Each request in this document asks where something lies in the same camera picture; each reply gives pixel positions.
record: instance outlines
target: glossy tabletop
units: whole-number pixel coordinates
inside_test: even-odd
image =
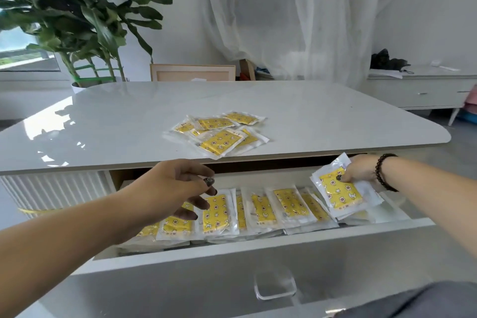
[[[323,81],[109,83],[0,132],[0,174],[151,166],[176,158],[206,161],[162,134],[187,114],[206,117],[229,110],[266,116],[256,128],[271,141],[219,162],[450,141],[434,122]]]

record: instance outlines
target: open drawer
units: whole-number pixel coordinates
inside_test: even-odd
[[[276,182],[310,186],[309,176],[315,170],[224,173],[216,175],[214,186]],[[443,260],[451,261],[450,252],[460,248],[411,204],[400,196],[386,198],[373,215],[379,223],[235,243],[192,244],[157,253],[116,257],[110,248],[41,301],[59,317],[236,317],[317,301],[335,309],[337,302],[359,304],[435,279],[456,278],[456,274],[443,275],[440,267]],[[463,256],[468,264],[452,263],[454,269],[475,266]],[[257,300],[254,273],[270,266],[287,267],[293,274],[298,289],[294,297]],[[462,270],[462,277],[469,277],[468,269]]]

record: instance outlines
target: ribbed white panel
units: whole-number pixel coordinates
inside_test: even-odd
[[[11,175],[0,176],[0,181],[18,207],[49,210],[77,205],[112,193],[105,173],[76,171]]]

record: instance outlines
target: hand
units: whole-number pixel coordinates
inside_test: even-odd
[[[351,180],[366,180],[374,182],[376,180],[376,164],[379,156],[377,155],[356,155],[351,158],[351,163],[346,168],[346,172],[341,177],[342,182]]]
[[[124,212],[131,219],[129,225],[134,226],[127,235],[133,237],[134,232],[138,233],[144,226],[171,215],[184,220],[197,219],[197,214],[184,209],[182,204],[187,200],[202,210],[208,209],[208,202],[199,195],[207,193],[213,196],[217,190],[208,187],[200,176],[213,175],[210,168],[189,159],[163,161],[155,165],[116,193],[123,203]]]

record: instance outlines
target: potted plant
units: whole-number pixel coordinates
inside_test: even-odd
[[[21,27],[37,38],[28,49],[43,49],[59,55],[74,80],[74,85],[125,81],[118,48],[126,44],[127,28],[151,56],[152,48],[140,36],[136,26],[162,29],[162,15],[147,6],[151,1],[172,4],[172,0],[0,0],[0,33]],[[143,19],[131,17],[138,14]],[[92,58],[102,59],[107,68],[96,68]],[[75,67],[78,61],[87,64]],[[95,77],[81,78],[78,70],[92,68]],[[101,77],[99,72],[107,71]]]

